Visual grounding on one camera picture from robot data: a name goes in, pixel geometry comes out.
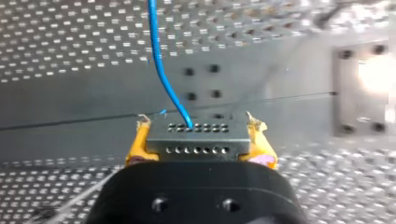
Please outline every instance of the blue wire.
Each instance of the blue wire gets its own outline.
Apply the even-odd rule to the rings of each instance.
[[[168,78],[165,75],[163,70],[163,61],[161,60],[161,48],[160,48],[160,38],[158,37],[158,20],[157,20],[157,6],[156,0],[148,0],[148,19],[149,19],[149,30],[151,37],[151,46],[152,46],[152,56],[154,58],[155,67],[157,68],[158,76],[160,77],[160,81],[163,84],[166,92],[180,113],[181,117],[183,117],[189,128],[192,128],[193,124],[189,115],[189,112],[184,108],[183,105],[180,104],[174,90],[172,89],[171,84],[169,83]]]

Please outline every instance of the hole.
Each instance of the hole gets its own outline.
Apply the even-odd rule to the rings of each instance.
[[[267,26],[264,28],[264,31],[267,31],[267,32],[272,32],[274,30],[275,30],[274,26]]]
[[[214,114],[213,118],[214,119],[224,119],[224,115],[222,115],[222,114]]]
[[[350,126],[350,125],[344,124],[344,125],[341,126],[341,131],[343,133],[354,133],[355,132],[355,128]]]
[[[218,73],[220,71],[220,66],[218,64],[211,64],[209,67],[211,73]]]
[[[245,33],[246,33],[247,35],[254,35],[254,34],[255,34],[255,32],[254,32],[253,29],[252,29],[252,30],[247,30]]]
[[[288,23],[284,24],[283,27],[285,27],[286,29],[290,29],[290,28],[293,27],[293,23],[292,22],[288,22]]]
[[[223,202],[223,208],[224,210],[226,210],[227,212],[237,212],[241,209],[241,206],[239,205],[239,203],[233,199],[226,199]]]
[[[353,56],[353,51],[349,50],[349,49],[346,49],[346,50],[342,51],[341,54],[340,54],[340,57],[342,59],[349,59],[352,56]]]
[[[155,212],[163,212],[168,208],[168,200],[165,198],[156,198],[152,202],[151,207]]]
[[[395,164],[395,163],[396,163],[396,158],[394,158],[394,157],[389,157],[389,158],[388,158],[388,162],[389,162],[390,164]]]
[[[386,130],[386,126],[383,123],[375,122],[372,126],[373,130],[378,133],[382,133]]]
[[[197,95],[194,92],[187,93],[187,99],[189,101],[195,101],[197,99]]]
[[[387,47],[384,45],[374,46],[374,54],[383,54],[385,51],[387,51]]]
[[[229,152],[230,152],[230,149],[228,147],[224,147],[224,148],[221,149],[221,153],[222,154],[227,154]]]
[[[195,154],[201,153],[201,148],[200,148],[200,147],[196,147],[196,148],[194,149],[194,153],[195,153]]]
[[[212,97],[213,97],[213,98],[220,98],[221,95],[222,95],[222,93],[221,93],[221,91],[219,91],[219,90],[214,90],[214,91],[212,91]]]
[[[184,71],[184,74],[186,76],[192,77],[194,75],[194,70],[192,68],[186,68],[186,70]]]
[[[236,38],[238,37],[238,35],[237,35],[236,32],[229,33],[229,34],[227,34],[227,36],[230,37],[230,38],[232,38],[232,39],[236,39]]]

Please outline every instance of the screw hole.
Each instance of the screw hole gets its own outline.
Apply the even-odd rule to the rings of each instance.
[[[195,101],[197,99],[197,95],[194,92],[187,93],[187,99],[189,101]]]
[[[349,49],[342,51],[341,55],[340,55],[340,57],[342,59],[349,59],[352,56],[353,56],[353,52],[352,52],[352,50],[349,50]]]
[[[209,71],[211,73],[218,73],[220,71],[220,66],[218,64],[210,65]]]
[[[378,132],[378,133],[384,132],[385,129],[386,129],[386,126],[385,126],[385,124],[383,124],[383,123],[375,122],[375,123],[373,124],[373,130],[376,131],[376,132]]]
[[[385,51],[387,51],[387,47],[384,45],[377,45],[374,47],[375,54],[383,54]]]
[[[223,208],[224,210],[226,210],[227,212],[237,212],[241,209],[241,206],[239,205],[238,202],[236,202],[233,199],[227,199],[223,202]]]
[[[221,153],[222,154],[227,154],[227,153],[229,153],[230,152],[230,149],[228,148],[228,147],[224,147],[222,150],[221,150]]]
[[[194,70],[192,68],[186,68],[186,70],[184,71],[184,74],[186,76],[192,77],[194,75]]]
[[[341,129],[342,129],[343,133],[354,133],[355,132],[355,128],[350,125],[347,125],[347,124],[342,125]]]
[[[165,198],[156,198],[152,202],[152,210],[155,212],[163,212],[168,208],[168,201]]]
[[[224,119],[224,115],[222,115],[222,114],[215,114],[215,115],[213,115],[213,118],[214,118],[214,119]]]
[[[219,90],[214,90],[214,91],[212,91],[212,97],[213,97],[213,98],[220,98],[221,95],[222,95],[222,93],[221,93],[221,91],[219,91]]]
[[[194,149],[194,153],[195,153],[195,154],[201,153],[201,148],[200,148],[200,147],[196,147],[196,148]]]

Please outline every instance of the metal wall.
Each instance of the metal wall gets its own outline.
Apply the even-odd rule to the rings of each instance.
[[[356,76],[360,49],[394,56],[391,4],[347,7],[320,30],[334,2],[161,1],[165,71],[195,119],[248,110],[267,123],[312,223],[393,223],[393,98],[352,94],[361,85],[339,78]],[[145,1],[0,1],[0,36],[0,224],[118,168],[137,114],[178,118],[150,60]],[[370,121],[345,133],[360,108]],[[81,222],[94,197],[64,223]]]

